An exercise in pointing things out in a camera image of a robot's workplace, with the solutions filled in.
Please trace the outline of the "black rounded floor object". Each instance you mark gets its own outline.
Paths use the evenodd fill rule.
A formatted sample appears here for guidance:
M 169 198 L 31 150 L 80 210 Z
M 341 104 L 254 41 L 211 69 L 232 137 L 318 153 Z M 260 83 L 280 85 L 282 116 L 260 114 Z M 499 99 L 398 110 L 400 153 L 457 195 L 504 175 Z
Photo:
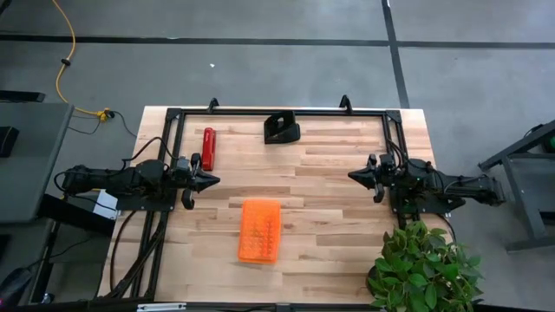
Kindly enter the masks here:
M 17 268 L 10 272 L 0 283 L 0 307 L 16 306 L 31 277 L 28 268 Z

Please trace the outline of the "red stapler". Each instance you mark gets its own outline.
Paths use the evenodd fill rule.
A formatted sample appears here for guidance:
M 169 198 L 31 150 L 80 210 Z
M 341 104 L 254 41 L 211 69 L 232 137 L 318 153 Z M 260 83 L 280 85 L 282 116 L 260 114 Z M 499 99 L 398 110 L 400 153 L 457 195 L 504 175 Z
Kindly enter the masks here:
M 214 168 L 216 150 L 216 131 L 207 127 L 203 134 L 203 147 L 202 147 L 202 169 L 204 171 L 211 171 Z

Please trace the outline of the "white paper sheet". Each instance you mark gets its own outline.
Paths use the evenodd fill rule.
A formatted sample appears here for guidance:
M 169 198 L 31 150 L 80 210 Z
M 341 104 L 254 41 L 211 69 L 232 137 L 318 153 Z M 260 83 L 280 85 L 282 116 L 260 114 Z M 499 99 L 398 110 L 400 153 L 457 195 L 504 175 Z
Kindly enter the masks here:
M 120 213 L 116 209 L 118 199 L 108 193 L 104 189 L 100 189 L 93 213 L 104 218 L 115 220 L 119 217 Z

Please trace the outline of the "black metal stand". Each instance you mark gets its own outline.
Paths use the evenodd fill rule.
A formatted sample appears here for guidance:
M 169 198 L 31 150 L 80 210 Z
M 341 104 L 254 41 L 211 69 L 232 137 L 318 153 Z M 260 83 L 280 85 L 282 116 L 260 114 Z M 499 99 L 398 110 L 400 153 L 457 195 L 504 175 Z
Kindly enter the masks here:
M 555 138 L 555 120 L 538 125 L 522 139 L 479 163 L 481 171 L 501 165 L 516 207 L 524 216 L 527 239 L 510 243 L 508 252 L 555 247 L 555 234 L 546 229 L 555 224 L 555 147 L 550 153 L 531 150 Z

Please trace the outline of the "silver metal bar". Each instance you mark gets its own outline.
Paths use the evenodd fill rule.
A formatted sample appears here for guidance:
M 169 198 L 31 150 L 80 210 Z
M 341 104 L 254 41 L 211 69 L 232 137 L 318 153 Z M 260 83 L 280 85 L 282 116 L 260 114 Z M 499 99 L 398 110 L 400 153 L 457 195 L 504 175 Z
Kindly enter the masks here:
M 157 302 L 140 304 L 136 312 L 186 312 L 185 302 Z

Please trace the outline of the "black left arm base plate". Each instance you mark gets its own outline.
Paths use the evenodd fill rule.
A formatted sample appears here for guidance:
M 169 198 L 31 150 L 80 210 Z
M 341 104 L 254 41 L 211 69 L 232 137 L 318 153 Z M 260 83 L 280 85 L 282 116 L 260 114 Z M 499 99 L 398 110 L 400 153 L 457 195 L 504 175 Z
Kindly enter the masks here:
M 157 198 L 115 194 L 109 190 L 106 190 L 106 193 L 117 199 L 115 209 L 118 211 L 172 211 L 177 197 L 176 190 L 167 191 Z

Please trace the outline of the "black flat bar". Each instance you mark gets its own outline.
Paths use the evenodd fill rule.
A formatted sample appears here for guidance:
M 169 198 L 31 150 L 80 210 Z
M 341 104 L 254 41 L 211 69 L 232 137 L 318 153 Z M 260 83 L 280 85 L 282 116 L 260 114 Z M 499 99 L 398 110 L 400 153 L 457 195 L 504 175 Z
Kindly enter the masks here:
M 43 102 L 44 98 L 45 94 L 40 92 L 0 90 L 0 101 Z

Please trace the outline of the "grey side desk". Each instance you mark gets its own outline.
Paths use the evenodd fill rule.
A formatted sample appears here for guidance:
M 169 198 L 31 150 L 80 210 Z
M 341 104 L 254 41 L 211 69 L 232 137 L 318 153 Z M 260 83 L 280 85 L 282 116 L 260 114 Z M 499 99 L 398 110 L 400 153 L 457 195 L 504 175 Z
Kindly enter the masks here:
M 68 103 L 0 103 L 0 127 L 18 131 L 10 156 L 0 157 L 0 224 L 37 215 L 73 112 Z

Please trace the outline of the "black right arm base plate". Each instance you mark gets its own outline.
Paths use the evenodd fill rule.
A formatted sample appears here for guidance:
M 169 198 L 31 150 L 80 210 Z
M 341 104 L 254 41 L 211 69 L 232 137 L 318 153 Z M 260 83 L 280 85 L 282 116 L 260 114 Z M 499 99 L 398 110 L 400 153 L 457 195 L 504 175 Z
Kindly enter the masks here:
M 391 208 L 394 212 L 403 214 L 445 214 L 466 203 L 464 198 L 451 198 L 433 191 L 393 187 L 389 193 Z

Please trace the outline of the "orange plastic lid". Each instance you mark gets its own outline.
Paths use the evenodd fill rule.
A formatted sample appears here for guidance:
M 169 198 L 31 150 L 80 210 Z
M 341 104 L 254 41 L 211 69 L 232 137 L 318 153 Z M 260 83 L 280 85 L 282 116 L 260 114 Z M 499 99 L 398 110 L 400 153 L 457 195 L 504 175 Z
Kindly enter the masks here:
M 238 260 L 242 263 L 273 264 L 281 241 L 281 203 L 269 199 L 247 199 L 242 205 Z

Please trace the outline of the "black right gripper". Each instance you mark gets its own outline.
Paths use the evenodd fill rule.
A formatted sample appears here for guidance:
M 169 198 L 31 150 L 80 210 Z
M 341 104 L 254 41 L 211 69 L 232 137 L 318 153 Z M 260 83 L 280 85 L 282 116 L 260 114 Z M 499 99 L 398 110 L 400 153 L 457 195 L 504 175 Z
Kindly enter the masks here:
M 421 166 L 418 159 L 403 160 L 400 167 L 395 164 L 391 154 L 384 153 L 379 156 L 380 165 L 376 168 L 376 181 L 374 178 L 376 155 L 371 153 L 363 169 L 348 173 L 348 177 L 366 189 L 373 189 L 375 203 L 381 203 L 385 196 L 385 187 L 395 186 L 403 189 L 413 189 L 421 185 Z

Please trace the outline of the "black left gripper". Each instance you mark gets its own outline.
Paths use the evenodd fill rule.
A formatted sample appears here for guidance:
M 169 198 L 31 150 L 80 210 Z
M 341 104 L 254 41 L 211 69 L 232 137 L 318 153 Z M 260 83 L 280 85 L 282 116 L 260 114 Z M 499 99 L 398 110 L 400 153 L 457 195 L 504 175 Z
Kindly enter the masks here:
M 173 180 L 176 183 L 187 185 L 195 180 L 192 185 L 186 187 L 181 195 L 181 203 L 187 210 L 193 210 L 195 201 L 193 194 L 204 191 L 219 182 L 219 178 L 206 173 L 202 169 L 202 158 L 199 153 L 193 153 L 191 158 L 179 157 L 173 168 Z

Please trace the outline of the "green potted plant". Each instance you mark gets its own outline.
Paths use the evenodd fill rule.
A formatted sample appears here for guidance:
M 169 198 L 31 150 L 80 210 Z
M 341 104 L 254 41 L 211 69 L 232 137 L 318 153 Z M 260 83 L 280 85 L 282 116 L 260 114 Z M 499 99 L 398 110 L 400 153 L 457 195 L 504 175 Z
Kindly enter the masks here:
M 481 258 L 446 235 L 422 221 L 385 232 L 366 280 L 370 305 L 386 312 L 474 312 Z

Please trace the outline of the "black device on desk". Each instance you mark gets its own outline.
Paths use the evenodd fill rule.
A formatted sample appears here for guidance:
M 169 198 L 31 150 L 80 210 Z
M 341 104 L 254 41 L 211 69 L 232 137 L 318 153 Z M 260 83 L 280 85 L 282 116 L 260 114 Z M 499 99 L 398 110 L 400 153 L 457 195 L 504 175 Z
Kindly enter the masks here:
M 8 158 L 16 143 L 19 130 L 15 127 L 0 127 L 0 158 Z

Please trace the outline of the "black tape dispenser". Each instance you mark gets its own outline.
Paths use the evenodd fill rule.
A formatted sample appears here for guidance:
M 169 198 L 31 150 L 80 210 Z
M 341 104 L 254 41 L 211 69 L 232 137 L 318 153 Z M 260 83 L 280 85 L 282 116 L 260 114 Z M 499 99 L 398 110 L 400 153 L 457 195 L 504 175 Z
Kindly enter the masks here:
M 281 111 L 264 121 L 264 143 L 286 144 L 300 140 L 300 126 L 293 111 Z

